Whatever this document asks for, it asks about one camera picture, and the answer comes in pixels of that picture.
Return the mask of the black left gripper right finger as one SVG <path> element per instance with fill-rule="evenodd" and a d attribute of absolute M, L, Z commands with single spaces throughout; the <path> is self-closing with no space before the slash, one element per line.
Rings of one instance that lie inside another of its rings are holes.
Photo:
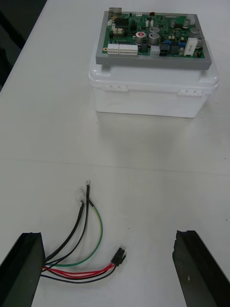
<path fill-rule="evenodd" d="M 172 259 L 188 307 L 230 306 L 230 281 L 196 231 L 177 231 Z"/>

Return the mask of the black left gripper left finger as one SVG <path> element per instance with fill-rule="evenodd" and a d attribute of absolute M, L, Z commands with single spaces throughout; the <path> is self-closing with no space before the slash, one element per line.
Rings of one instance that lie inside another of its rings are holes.
<path fill-rule="evenodd" d="M 0 306 L 30 307 L 44 264 L 41 233 L 22 233 L 0 265 Z"/>

